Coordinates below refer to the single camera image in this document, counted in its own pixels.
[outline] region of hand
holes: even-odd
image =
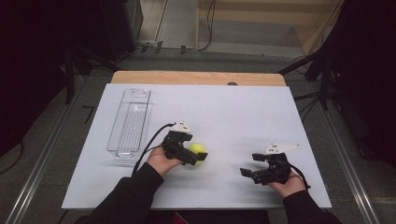
[[[294,172],[290,172],[289,180],[285,184],[280,183],[269,183],[274,190],[276,190],[282,199],[288,197],[289,195],[296,193],[298,191],[306,190],[305,184],[299,175]]]
[[[182,161],[166,158],[162,147],[156,147],[149,153],[147,163],[154,168],[158,174],[164,177],[172,168],[180,165]]]

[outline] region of transparent tray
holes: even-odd
[[[150,90],[124,91],[107,150],[117,161],[137,161],[146,146],[152,103]]]

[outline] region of yellow ball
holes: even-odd
[[[198,154],[198,153],[200,153],[200,152],[206,152],[205,147],[204,147],[203,145],[197,144],[197,143],[191,144],[191,145],[188,147],[188,149],[189,149],[189,151],[191,151],[191,152],[193,152],[193,153],[195,153],[195,154]],[[202,163],[202,161],[197,161],[197,162],[195,163],[195,165],[199,165],[199,164],[201,164],[201,163]]]

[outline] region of wire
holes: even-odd
[[[299,59],[299,58],[305,58],[305,59],[306,59],[306,56],[298,56],[297,58],[293,59],[293,61],[291,62],[291,64],[294,64],[295,61],[296,61],[297,59]],[[294,71],[298,72],[298,73],[301,74],[301,75],[305,75],[305,72],[300,72],[298,69],[294,69]]]
[[[209,14],[210,14],[210,9],[213,7],[212,9],[212,18],[210,20],[210,25],[209,25]],[[210,3],[209,6],[209,10],[207,11],[207,15],[206,15],[206,22],[207,22],[207,29],[209,30],[209,39],[206,43],[206,46],[204,46],[202,49],[198,49],[198,50],[205,50],[207,49],[211,44],[212,44],[212,36],[213,36],[213,19],[215,17],[215,10],[216,10],[216,0],[213,0]]]
[[[318,98],[312,100],[311,103],[309,103],[308,105],[306,105],[303,109],[299,110],[299,114],[301,115],[301,114],[303,113],[303,111],[306,110],[310,105],[314,104],[315,101],[316,101],[317,99],[318,99]]]
[[[294,101],[301,101],[303,99],[310,98],[318,93],[319,93],[319,91],[315,91],[315,92],[309,93],[307,95],[294,96],[293,99],[294,99]]]
[[[146,148],[143,150],[143,152],[142,152],[142,154],[140,155],[140,158],[139,158],[139,160],[136,162],[136,164],[134,165],[134,170],[132,171],[132,174],[135,174],[136,172],[137,172],[137,169],[139,168],[139,165],[140,165],[140,162],[143,160],[143,157],[146,155],[146,153],[148,153],[150,150],[152,150],[152,149],[154,149],[155,147],[153,147],[153,148],[150,148],[149,149],[149,146],[151,145],[151,143],[154,141],[154,139],[157,137],[157,135],[163,130],[163,129],[165,129],[165,128],[168,128],[168,127],[172,127],[172,126],[174,126],[175,125],[175,123],[168,123],[168,124],[165,124],[165,125],[163,125],[152,137],[151,137],[151,139],[149,140],[149,142],[148,142],[148,145],[146,146]]]
[[[311,109],[314,107],[314,105],[319,101],[319,98],[315,99],[314,101],[315,102],[313,104],[311,103],[311,106],[309,107],[308,111],[306,111],[306,113],[302,119],[302,123],[304,123],[304,120],[305,120],[306,116],[308,115],[309,111],[311,111]]]
[[[58,224],[61,224],[61,223],[62,223],[62,221],[64,220],[64,217],[67,215],[68,212],[69,212],[69,209],[66,209],[66,210],[62,213],[61,217],[60,217],[59,220],[58,220]]]
[[[208,39],[206,45],[201,49],[176,49],[176,48],[163,48],[163,47],[159,48],[159,47],[152,47],[152,46],[146,46],[146,45],[140,45],[140,46],[143,48],[147,48],[147,49],[170,49],[170,50],[192,50],[192,51],[205,50],[212,44],[213,19],[215,17],[215,9],[216,9],[216,0],[212,0],[212,2],[210,3],[210,6],[209,6],[209,10],[207,11],[207,14],[206,14],[206,22],[207,22],[207,29],[209,31],[209,39]]]
[[[308,183],[306,182],[306,179],[305,179],[305,176],[304,176],[303,172],[301,172],[301,170],[299,170],[297,167],[293,166],[290,163],[289,163],[289,166],[291,168],[293,168],[293,170],[295,170],[297,172],[297,174],[303,179],[303,182],[304,182],[306,190],[310,189],[311,186],[309,186]]]
[[[21,150],[20,150],[20,155],[18,156],[18,158],[12,162],[11,165],[9,165],[6,169],[0,171],[0,175],[5,174],[6,172],[8,172],[10,169],[12,169],[21,159],[22,155],[23,155],[23,151],[24,151],[24,146],[23,146],[23,142],[20,142],[21,145]]]

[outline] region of white tabletop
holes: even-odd
[[[288,87],[107,84],[62,208],[96,207],[132,165],[114,160],[106,150],[123,91],[152,91],[147,142],[166,123],[184,120],[193,138],[206,147],[206,160],[179,165],[155,193],[152,209],[266,209],[283,207],[268,186],[255,185],[239,168],[253,171],[267,163],[254,161],[271,143],[299,144],[286,153],[305,175],[319,207],[331,203]],[[153,142],[159,145],[168,129]]]

